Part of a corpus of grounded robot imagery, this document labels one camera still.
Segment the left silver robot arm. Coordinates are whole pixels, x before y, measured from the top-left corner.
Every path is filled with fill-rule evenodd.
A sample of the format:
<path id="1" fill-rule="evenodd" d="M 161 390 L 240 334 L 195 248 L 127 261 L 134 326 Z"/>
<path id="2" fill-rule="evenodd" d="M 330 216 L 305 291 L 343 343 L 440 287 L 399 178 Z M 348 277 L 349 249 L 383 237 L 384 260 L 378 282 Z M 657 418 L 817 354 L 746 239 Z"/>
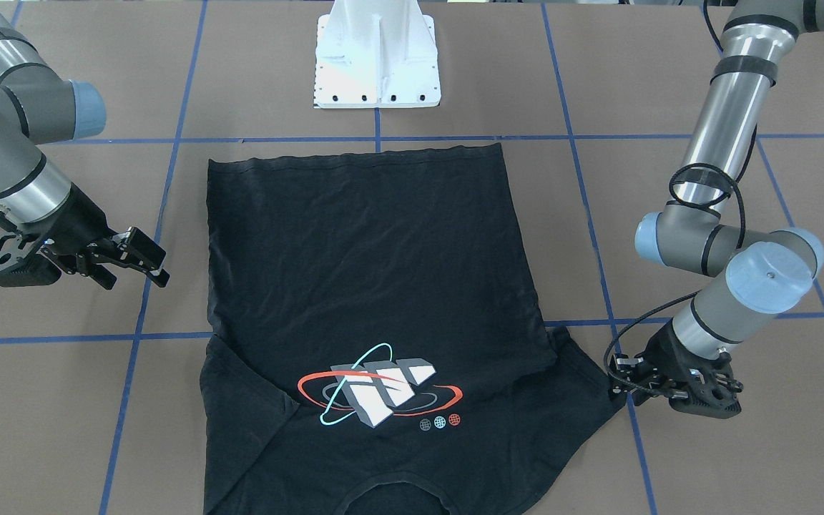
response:
<path id="1" fill-rule="evenodd" d="M 750 228 L 741 193 L 765 100 L 799 36 L 824 31 L 824 1 L 739 1 L 716 39 L 720 58 L 670 199 L 644 216 L 638 255 L 710 278 L 637 355 L 604 354 L 609 394 L 634 405 L 666 398 L 680 413 L 730 418 L 742 382 L 732 352 L 800 303 L 824 266 L 824 245 L 799 227 Z"/>

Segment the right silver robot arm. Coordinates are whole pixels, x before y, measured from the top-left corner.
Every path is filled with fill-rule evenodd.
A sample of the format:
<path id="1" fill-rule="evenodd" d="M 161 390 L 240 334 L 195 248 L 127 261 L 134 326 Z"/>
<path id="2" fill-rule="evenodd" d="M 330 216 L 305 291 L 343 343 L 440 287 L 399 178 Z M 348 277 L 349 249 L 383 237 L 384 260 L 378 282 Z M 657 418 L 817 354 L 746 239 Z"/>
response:
<path id="1" fill-rule="evenodd" d="M 111 265 L 161 288 L 169 282 L 164 249 L 137 227 L 112 230 L 104 211 L 41 150 L 96 136 L 105 124 L 94 85 L 62 79 L 0 12 L 1 287 L 50 285 L 68 274 L 111 290 Z"/>

